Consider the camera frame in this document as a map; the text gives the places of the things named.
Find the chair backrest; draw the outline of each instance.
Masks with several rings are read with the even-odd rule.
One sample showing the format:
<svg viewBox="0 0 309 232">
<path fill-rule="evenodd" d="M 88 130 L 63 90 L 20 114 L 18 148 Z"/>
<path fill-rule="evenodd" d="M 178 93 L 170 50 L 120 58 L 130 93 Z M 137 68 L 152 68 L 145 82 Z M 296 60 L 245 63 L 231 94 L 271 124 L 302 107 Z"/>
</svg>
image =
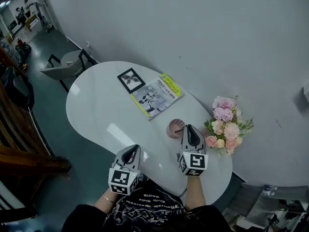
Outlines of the chair backrest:
<svg viewBox="0 0 309 232">
<path fill-rule="evenodd" d="M 65 67 L 40 69 L 42 73 L 55 80 L 62 80 L 74 76 L 82 67 L 80 59 Z"/>
</svg>

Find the black sleeve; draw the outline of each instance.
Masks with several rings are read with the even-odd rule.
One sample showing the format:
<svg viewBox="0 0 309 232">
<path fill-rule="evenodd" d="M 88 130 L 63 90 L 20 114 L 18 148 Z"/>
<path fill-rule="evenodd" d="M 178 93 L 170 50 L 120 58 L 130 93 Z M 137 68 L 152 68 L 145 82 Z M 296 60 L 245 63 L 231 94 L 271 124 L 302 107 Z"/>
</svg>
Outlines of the black sleeve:
<svg viewBox="0 0 309 232">
<path fill-rule="evenodd" d="M 203 226 L 207 229 L 207 231 L 231 231 L 227 221 L 215 206 L 201 206 L 194 208 L 191 212 L 194 213 L 200 221 L 202 221 Z"/>
<path fill-rule="evenodd" d="M 106 214 L 87 204 L 78 205 L 64 222 L 62 232 L 68 231 L 101 231 Z"/>
</svg>

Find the white marker cube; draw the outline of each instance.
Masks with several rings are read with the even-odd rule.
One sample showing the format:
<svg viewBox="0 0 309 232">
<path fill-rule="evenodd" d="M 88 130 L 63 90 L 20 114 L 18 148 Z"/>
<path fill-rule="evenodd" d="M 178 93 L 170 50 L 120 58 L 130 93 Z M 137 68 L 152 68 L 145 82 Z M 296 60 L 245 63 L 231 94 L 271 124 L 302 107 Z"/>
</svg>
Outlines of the white marker cube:
<svg viewBox="0 0 309 232">
<path fill-rule="evenodd" d="M 108 185 L 112 192 L 130 195 L 137 185 L 138 175 L 137 172 L 110 168 Z"/>
<path fill-rule="evenodd" d="M 207 169 L 208 155 L 183 152 L 178 162 L 183 175 L 199 177 Z"/>
</svg>

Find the flower bouquet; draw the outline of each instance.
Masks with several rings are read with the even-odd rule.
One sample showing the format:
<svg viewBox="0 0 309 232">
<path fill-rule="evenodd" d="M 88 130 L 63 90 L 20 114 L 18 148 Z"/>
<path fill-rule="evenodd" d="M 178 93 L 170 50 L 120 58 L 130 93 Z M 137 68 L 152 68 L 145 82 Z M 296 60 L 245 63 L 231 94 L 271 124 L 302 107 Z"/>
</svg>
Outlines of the flower bouquet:
<svg viewBox="0 0 309 232">
<path fill-rule="evenodd" d="M 221 157 L 224 149 L 231 156 L 235 148 L 241 145 L 246 134 L 252 131 L 253 118 L 242 120 L 236 97 L 218 96 L 212 107 L 214 118 L 204 123 L 211 132 L 211 136 L 206 138 L 206 143 L 210 148 L 218 149 L 218 157 Z"/>
</svg>

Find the black t-shirt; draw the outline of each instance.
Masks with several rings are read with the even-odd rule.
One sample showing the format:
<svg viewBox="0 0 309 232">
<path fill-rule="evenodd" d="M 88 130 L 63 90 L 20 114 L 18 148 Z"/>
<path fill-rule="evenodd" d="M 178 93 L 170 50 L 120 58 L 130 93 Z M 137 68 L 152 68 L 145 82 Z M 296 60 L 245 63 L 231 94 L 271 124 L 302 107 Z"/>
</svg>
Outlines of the black t-shirt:
<svg viewBox="0 0 309 232">
<path fill-rule="evenodd" d="M 198 227 L 206 231 L 231 231 L 214 206 L 202 206 L 187 212 L 178 197 L 152 181 L 138 185 L 130 196 L 121 197 L 108 215 L 93 206 L 78 205 L 65 221 L 62 231 L 159 231 L 165 226 L 183 228 L 181 223 L 185 220 L 199 224 Z"/>
</svg>

